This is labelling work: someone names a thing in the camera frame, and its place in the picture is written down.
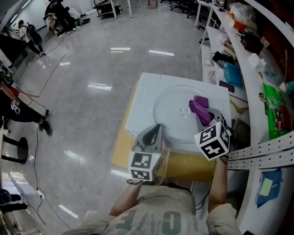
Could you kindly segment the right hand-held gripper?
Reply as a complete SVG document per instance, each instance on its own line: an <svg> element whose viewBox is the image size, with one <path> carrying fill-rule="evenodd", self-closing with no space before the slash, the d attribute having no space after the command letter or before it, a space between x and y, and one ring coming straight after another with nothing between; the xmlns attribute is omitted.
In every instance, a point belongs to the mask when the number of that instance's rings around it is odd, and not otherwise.
<svg viewBox="0 0 294 235"><path fill-rule="evenodd" d="M212 117L208 126L202 124L198 115L195 116L198 133L194 135L194 142L195 152L211 161L230 152L233 130L217 109L207 110Z"/></svg>

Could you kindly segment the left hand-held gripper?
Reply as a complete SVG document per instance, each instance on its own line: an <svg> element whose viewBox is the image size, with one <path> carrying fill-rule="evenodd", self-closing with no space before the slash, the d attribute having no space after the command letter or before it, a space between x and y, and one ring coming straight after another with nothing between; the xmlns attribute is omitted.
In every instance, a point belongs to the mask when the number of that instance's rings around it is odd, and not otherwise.
<svg viewBox="0 0 294 235"><path fill-rule="evenodd" d="M155 124L140 132L129 152L128 171L132 179L153 181L163 164L163 127Z"/></svg>

